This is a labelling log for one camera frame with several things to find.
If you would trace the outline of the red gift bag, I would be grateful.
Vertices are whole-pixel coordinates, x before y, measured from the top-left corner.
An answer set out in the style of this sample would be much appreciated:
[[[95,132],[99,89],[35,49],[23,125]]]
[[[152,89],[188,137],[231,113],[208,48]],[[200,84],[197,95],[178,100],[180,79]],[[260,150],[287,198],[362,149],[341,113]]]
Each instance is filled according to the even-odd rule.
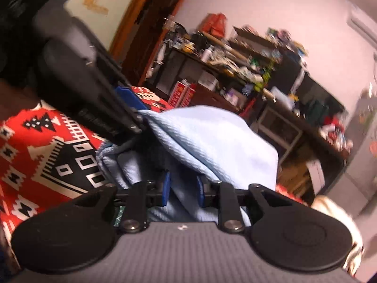
[[[200,32],[211,34],[219,40],[225,37],[227,17],[223,13],[208,13],[197,28]]]

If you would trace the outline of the flattened cardboard boxes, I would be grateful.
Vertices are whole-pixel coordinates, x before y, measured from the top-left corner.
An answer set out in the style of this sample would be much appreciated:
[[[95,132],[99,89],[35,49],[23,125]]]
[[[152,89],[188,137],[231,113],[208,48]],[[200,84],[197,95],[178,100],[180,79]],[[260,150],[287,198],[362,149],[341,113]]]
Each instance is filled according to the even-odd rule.
[[[325,186],[321,162],[307,144],[290,152],[283,161],[277,174],[277,186],[308,205]]]

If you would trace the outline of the cream striped garment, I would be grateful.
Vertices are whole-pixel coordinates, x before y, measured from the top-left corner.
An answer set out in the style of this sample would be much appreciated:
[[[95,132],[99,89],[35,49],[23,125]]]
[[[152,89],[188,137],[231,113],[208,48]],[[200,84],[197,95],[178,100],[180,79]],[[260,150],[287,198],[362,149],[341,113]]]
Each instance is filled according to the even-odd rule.
[[[364,242],[355,221],[342,207],[324,195],[316,196],[311,204],[311,208],[338,221],[339,223],[336,227],[338,227],[341,233],[344,234],[348,231],[352,244],[343,264],[343,270],[352,277],[355,277],[364,255]]]

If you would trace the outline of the red gift boxes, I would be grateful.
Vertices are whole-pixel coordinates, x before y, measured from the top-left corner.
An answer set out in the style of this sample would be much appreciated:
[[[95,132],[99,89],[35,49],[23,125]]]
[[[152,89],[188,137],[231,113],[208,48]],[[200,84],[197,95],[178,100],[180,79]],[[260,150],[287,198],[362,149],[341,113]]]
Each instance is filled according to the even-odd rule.
[[[179,80],[168,100],[168,104],[174,108],[189,106],[192,97],[196,92],[196,83],[189,83],[187,80]]]

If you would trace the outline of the white air conditioner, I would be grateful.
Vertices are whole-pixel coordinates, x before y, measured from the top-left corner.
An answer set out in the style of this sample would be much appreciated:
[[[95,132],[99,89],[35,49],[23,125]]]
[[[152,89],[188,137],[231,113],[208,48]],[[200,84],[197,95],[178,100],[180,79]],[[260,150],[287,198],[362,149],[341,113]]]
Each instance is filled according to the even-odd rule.
[[[347,24],[354,31],[358,32],[374,49],[377,45],[376,22],[373,21],[364,11],[356,6],[349,10]]]

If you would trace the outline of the dark wooden door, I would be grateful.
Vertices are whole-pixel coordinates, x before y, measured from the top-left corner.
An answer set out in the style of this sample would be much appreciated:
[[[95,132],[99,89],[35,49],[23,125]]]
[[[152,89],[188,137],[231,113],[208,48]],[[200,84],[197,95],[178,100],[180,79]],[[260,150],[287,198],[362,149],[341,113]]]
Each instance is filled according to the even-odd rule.
[[[113,86],[140,86],[184,0],[131,0],[111,43],[109,53],[121,66],[121,77]]]

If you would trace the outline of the black cluttered shelf desk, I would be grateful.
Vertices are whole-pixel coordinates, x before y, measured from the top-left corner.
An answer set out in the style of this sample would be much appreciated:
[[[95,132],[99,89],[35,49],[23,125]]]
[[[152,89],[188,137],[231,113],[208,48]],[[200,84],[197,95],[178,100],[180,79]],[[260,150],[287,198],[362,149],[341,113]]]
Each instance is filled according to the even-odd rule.
[[[154,62],[144,85],[165,100],[179,80],[203,85],[241,108],[238,115],[256,132],[258,118],[269,106],[302,130],[292,151],[307,144],[324,162],[347,161],[349,148],[340,127],[334,126],[329,134],[320,131],[330,115],[328,108],[311,118],[300,111],[300,103],[289,98],[300,68],[289,57],[291,51],[271,44],[272,55],[265,56],[248,46],[237,51],[239,47],[237,40],[223,43],[205,32],[187,35],[180,26],[166,35],[162,60]]]

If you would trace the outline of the red patterned blanket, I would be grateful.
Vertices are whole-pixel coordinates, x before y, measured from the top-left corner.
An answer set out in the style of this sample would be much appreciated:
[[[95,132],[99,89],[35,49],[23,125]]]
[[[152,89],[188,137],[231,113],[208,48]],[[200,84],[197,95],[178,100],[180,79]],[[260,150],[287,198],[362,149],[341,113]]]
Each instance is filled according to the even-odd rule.
[[[107,180],[103,138],[45,102],[1,123],[1,225],[6,239],[28,218]]]

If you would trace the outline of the dark wooden dresser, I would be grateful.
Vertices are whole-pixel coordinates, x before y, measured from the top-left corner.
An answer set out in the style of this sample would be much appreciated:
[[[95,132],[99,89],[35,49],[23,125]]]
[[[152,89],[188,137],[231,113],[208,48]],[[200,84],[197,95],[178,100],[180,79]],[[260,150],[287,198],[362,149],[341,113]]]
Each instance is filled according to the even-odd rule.
[[[222,95],[210,91],[203,85],[198,84],[195,88],[195,93],[191,98],[189,106],[196,106],[196,105],[207,105],[211,107],[216,107],[220,109],[224,109],[226,111],[231,111],[235,114],[241,113],[242,109],[239,107],[234,106],[230,102],[228,102]]]

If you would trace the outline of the light blue knit garment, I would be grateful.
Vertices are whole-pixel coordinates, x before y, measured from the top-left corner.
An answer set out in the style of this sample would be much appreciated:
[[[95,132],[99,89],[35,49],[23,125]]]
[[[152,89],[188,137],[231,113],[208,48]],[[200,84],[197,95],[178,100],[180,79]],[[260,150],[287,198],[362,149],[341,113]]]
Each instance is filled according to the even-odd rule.
[[[275,190],[277,151],[238,115],[205,105],[139,113],[149,129],[121,146],[103,143],[96,161],[120,188],[157,179],[160,170],[170,173],[169,201],[148,210],[150,221],[216,222],[218,211],[198,203],[198,175],[236,189],[257,183]]]

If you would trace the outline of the silver refrigerator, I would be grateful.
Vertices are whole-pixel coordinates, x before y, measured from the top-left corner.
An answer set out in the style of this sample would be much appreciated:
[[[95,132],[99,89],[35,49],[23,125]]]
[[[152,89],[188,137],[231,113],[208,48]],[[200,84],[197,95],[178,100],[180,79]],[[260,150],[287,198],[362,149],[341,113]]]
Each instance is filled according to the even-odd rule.
[[[326,195],[353,218],[376,194],[376,96],[364,96],[345,131],[353,142],[345,168]]]

